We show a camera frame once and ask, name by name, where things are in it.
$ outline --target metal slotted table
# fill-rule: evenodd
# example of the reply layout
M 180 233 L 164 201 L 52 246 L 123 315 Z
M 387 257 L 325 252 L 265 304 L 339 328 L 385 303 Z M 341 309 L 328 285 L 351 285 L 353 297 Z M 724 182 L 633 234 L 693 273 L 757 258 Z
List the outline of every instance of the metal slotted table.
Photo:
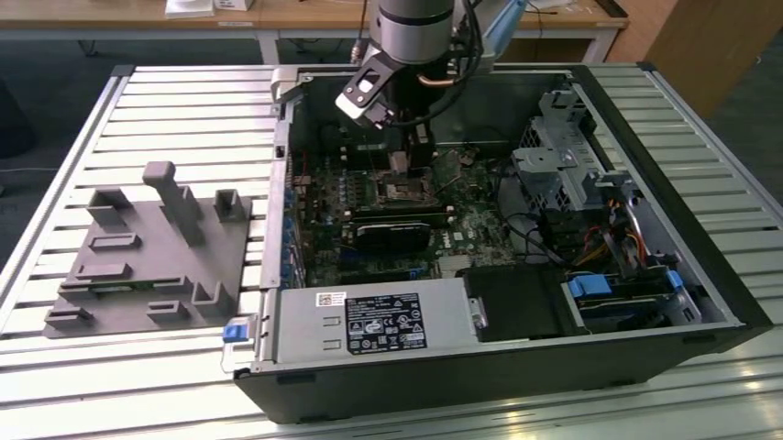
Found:
M 43 319 L 91 216 L 95 187 L 129 199 L 148 160 L 195 195 L 253 198 L 240 314 L 259 309 L 275 117 L 268 66 L 119 69 L 0 275 L 2 438 L 715 438 L 783 429 L 783 215 L 655 72 L 591 70 L 777 327 L 643 385 L 341 422 L 276 425 L 223 370 L 220 328 L 49 340 Z M 611 160 L 620 158 L 599 136 Z M 235 353 L 233 359 L 251 353 Z

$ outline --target wooden cabinet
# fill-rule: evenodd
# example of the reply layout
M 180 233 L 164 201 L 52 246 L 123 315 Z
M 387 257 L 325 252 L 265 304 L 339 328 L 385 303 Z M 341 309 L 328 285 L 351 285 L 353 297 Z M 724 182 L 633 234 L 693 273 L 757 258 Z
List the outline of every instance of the wooden cabinet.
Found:
M 781 0 L 615 0 L 628 13 L 607 61 L 649 61 L 709 117 L 783 27 Z

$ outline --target blue tab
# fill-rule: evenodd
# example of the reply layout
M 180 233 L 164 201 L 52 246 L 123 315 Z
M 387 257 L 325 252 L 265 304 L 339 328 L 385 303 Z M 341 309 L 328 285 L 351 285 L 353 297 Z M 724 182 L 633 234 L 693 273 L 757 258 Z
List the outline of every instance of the blue tab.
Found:
M 231 344 L 233 342 L 247 341 L 247 324 L 228 324 L 223 327 L 223 342 Z
M 571 280 L 568 286 L 571 288 L 571 295 L 573 295 L 573 298 L 579 298 L 581 296 L 612 294 L 612 287 L 609 287 L 607 277 L 603 275 L 579 275 L 573 277 L 573 280 Z
M 669 279 L 669 283 L 672 284 L 672 287 L 676 291 L 681 289 L 685 285 L 683 283 L 683 279 L 680 278 L 680 274 L 676 272 L 676 270 L 668 270 L 665 272 L 665 278 Z
M 583 287 L 579 285 L 576 279 L 568 281 L 568 290 L 571 291 L 571 296 L 573 298 L 579 298 L 584 295 Z

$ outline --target sticker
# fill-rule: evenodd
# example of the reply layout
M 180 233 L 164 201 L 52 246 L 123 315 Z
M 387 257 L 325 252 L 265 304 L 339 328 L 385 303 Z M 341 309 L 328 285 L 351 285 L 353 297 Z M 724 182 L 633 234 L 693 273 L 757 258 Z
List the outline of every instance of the sticker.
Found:
M 427 348 L 417 293 L 364 298 L 345 298 L 345 293 L 341 294 L 351 355 Z
M 344 305 L 345 293 L 343 291 L 323 291 L 316 295 L 316 307 L 328 307 L 329 305 Z

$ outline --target desk leg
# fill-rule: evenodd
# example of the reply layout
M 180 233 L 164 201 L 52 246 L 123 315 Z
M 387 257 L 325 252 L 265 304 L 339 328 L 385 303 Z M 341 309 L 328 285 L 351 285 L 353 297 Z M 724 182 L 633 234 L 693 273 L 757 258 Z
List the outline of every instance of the desk leg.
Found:
M 583 62 L 604 62 L 609 49 L 612 48 L 617 30 L 616 28 L 599 30 L 596 37 L 589 42 Z
M 267 65 L 280 64 L 280 54 L 277 53 L 279 34 L 275 30 L 260 30 L 256 33 L 259 40 L 260 57 Z

